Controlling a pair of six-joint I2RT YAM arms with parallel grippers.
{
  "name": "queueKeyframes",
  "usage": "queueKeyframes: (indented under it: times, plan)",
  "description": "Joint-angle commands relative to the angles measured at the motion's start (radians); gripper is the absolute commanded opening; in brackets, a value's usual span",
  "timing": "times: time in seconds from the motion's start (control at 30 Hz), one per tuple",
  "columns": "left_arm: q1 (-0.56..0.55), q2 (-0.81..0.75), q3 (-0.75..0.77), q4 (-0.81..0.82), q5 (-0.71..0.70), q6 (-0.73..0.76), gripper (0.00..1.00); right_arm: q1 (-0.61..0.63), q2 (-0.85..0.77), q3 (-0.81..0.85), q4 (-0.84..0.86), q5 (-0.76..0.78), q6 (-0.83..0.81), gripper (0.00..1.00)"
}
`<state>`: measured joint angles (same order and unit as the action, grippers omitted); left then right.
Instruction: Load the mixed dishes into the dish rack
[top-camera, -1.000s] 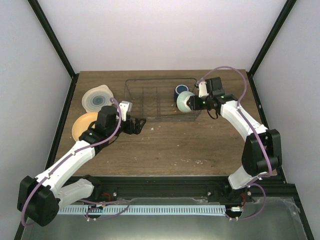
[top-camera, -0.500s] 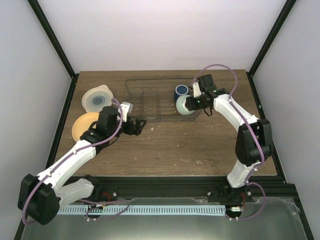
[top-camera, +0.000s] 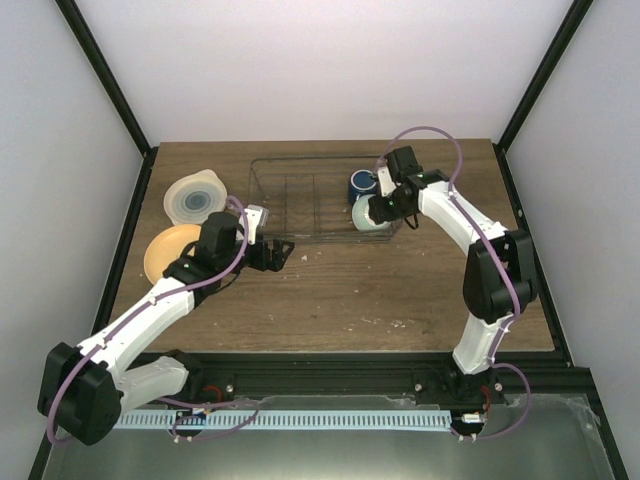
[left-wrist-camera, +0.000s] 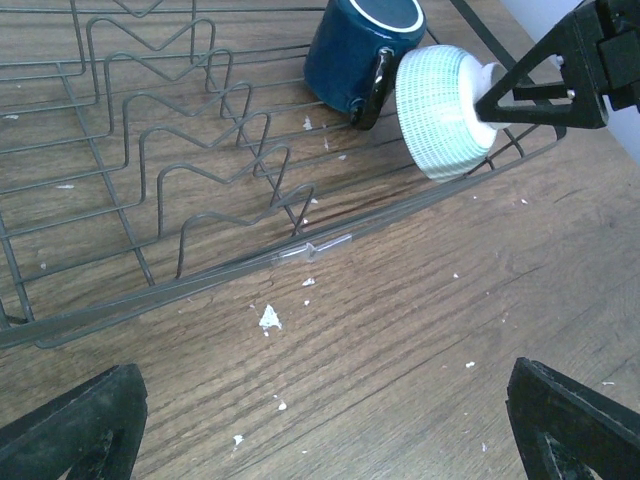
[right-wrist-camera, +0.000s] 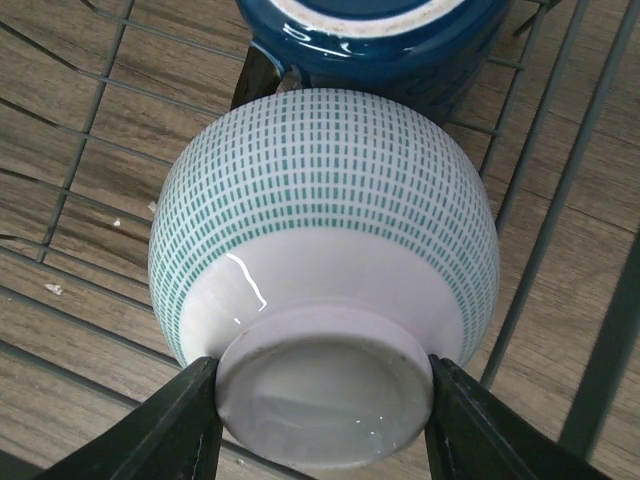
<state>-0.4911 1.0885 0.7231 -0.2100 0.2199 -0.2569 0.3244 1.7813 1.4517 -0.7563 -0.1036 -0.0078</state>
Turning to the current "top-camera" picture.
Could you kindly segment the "black wire dish rack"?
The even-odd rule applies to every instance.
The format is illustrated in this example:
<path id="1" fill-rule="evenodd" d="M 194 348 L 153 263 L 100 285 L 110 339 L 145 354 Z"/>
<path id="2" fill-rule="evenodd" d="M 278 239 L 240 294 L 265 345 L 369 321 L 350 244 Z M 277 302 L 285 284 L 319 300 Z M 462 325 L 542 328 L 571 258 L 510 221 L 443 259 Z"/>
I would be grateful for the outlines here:
<path id="1" fill-rule="evenodd" d="M 257 158 L 250 164 L 248 202 L 269 211 L 261 233 L 300 243 L 365 243 L 390 240 L 397 221 L 378 231 L 359 231 L 348 201 L 350 177 L 372 170 L 375 155 Z"/>

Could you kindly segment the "light green patterned bowl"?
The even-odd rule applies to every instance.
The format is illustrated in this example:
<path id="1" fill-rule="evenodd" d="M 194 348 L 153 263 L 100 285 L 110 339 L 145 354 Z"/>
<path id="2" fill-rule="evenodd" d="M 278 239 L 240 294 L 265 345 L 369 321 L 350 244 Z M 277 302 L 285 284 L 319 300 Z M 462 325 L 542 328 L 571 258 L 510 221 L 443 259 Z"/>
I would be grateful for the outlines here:
<path id="1" fill-rule="evenodd" d="M 374 232 L 388 230 L 391 226 L 389 222 L 376 224 L 369 216 L 369 200 L 372 194 L 360 196 L 351 209 L 352 223 L 361 232 Z"/>

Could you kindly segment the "orange plastic plate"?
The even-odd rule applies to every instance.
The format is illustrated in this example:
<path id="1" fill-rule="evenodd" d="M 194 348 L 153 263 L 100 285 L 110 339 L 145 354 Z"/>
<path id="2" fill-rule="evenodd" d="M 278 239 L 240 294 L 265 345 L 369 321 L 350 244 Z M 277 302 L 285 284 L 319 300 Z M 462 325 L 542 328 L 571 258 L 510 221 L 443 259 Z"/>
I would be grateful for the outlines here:
<path id="1" fill-rule="evenodd" d="M 162 277 L 169 264 L 181 256 L 188 244 L 199 239 L 200 232 L 200 225 L 175 225 L 163 230 L 150 242 L 144 254 L 143 269 L 152 285 Z"/>

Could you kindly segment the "dark blue ceramic mug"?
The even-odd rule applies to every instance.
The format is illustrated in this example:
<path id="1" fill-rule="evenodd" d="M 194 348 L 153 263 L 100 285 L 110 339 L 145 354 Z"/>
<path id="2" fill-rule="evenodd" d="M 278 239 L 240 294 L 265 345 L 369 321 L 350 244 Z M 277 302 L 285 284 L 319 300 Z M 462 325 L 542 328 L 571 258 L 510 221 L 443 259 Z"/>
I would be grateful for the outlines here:
<path id="1" fill-rule="evenodd" d="M 376 194 L 378 191 L 378 182 L 371 170 L 360 169 L 354 171 L 348 182 L 347 200 L 350 205 L 363 195 Z"/>

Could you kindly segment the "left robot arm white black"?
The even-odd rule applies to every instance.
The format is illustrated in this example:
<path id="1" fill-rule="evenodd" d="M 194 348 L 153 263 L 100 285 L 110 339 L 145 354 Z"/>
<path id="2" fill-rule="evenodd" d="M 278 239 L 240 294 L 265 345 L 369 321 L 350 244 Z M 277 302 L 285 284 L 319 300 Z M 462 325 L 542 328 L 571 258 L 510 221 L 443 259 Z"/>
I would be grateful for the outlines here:
<path id="1" fill-rule="evenodd" d="M 201 225 L 172 227 L 152 241 L 145 262 L 159 277 L 151 290 L 93 336 L 49 352 L 37 409 L 47 419 L 51 443 L 59 443 L 56 430 L 62 428 L 94 445 L 131 410 L 153 401 L 174 404 L 176 398 L 191 404 L 203 395 L 203 368 L 184 352 L 132 364 L 171 325 L 229 287 L 243 268 L 283 269 L 295 245 L 260 234 L 267 214 L 254 205 L 240 216 L 214 212 Z"/>

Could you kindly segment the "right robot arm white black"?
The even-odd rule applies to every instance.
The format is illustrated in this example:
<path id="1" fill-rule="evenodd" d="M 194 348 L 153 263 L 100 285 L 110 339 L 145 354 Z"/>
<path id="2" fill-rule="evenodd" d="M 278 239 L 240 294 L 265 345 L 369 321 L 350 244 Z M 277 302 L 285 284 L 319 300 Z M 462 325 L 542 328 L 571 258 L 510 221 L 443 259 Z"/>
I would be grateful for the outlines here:
<path id="1" fill-rule="evenodd" d="M 439 170 L 397 182 L 388 167 L 376 172 L 380 193 L 368 200 L 376 224 L 417 218 L 434 221 L 466 255 L 463 299 L 469 316 L 444 378 L 447 396 L 472 399 L 511 325 L 537 296 L 533 241 L 473 206 Z"/>

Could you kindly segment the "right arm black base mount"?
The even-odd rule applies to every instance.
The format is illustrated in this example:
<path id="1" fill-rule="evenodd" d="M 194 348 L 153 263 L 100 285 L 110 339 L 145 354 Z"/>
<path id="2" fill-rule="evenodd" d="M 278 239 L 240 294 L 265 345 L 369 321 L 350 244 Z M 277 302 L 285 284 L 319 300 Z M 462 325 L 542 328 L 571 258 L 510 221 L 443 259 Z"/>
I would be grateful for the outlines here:
<path id="1" fill-rule="evenodd" d="M 422 403 L 442 407 L 475 407 L 501 402 L 502 394 L 490 383 L 488 373 L 465 376 L 449 369 L 427 368 L 412 373 L 416 398 Z"/>

